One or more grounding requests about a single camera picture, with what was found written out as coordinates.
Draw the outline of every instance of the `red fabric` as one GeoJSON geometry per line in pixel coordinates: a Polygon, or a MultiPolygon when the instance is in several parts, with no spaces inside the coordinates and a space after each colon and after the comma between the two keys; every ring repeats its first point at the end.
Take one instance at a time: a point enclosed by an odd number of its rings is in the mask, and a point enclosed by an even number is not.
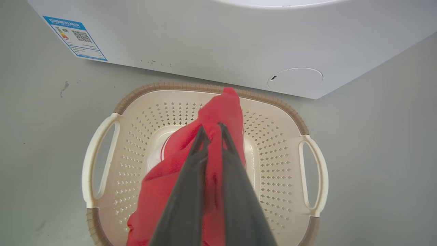
{"type": "Polygon", "coordinates": [[[198,118],[194,122],[171,135],[164,150],[164,160],[143,179],[137,211],[128,220],[130,232],[126,246],[148,245],[201,125],[211,140],[208,146],[205,178],[204,245],[223,246],[225,244],[221,195],[222,142],[219,122],[228,127],[242,163],[245,165],[243,113],[239,97],[232,88],[225,88],[222,95],[215,96],[199,110],[198,118]]]}

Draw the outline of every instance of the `plastic basket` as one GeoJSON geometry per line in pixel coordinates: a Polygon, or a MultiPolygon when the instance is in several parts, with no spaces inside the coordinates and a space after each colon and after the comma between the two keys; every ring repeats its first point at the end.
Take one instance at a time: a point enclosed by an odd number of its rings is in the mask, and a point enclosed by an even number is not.
{"type": "MultiPolygon", "coordinates": [[[[83,164],[82,192],[87,223],[96,245],[124,246],[129,216],[136,210],[148,157],[223,87],[157,83],[127,95],[94,133],[83,164]],[[100,144],[115,125],[101,186],[93,193],[100,144]]],[[[236,90],[244,115],[246,172],[279,246],[312,245],[328,194],[323,155],[299,114],[283,101],[236,90]],[[316,204],[311,207],[302,146],[311,148],[319,171],[316,204]]]]}

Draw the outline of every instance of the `circular panel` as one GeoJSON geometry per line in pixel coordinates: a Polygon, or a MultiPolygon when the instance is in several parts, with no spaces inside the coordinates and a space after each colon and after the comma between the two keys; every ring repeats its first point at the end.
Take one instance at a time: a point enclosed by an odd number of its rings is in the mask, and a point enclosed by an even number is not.
{"type": "Polygon", "coordinates": [[[294,95],[298,91],[316,88],[322,80],[322,73],[316,69],[297,67],[274,74],[267,84],[276,92],[294,95]]]}

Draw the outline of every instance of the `qr code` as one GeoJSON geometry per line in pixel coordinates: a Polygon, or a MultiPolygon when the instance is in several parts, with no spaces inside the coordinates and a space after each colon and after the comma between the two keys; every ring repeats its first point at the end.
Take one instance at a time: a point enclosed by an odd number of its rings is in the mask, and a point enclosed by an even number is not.
{"type": "Polygon", "coordinates": [[[76,38],[79,41],[85,41],[85,42],[92,43],[90,37],[88,36],[88,34],[86,32],[77,32],[77,31],[73,31],[73,30],[71,30],[71,31],[74,33],[74,35],[76,36],[76,38]]]}

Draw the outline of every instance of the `gray floor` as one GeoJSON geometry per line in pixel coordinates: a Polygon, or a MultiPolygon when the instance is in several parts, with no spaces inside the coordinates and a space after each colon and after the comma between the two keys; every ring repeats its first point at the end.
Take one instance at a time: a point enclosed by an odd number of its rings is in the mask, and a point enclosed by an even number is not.
{"type": "MultiPolygon", "coordinates": [[[[96,128],[138,86],[202,81],[75,58],[24,0],[2,1],[0,23],[2,245],[91,246],[80,178],[96,128]]],[[[436,78],[434,34],[319,100],[266,92],[328,163],[317,246],[437,244],[436,78]]]]}

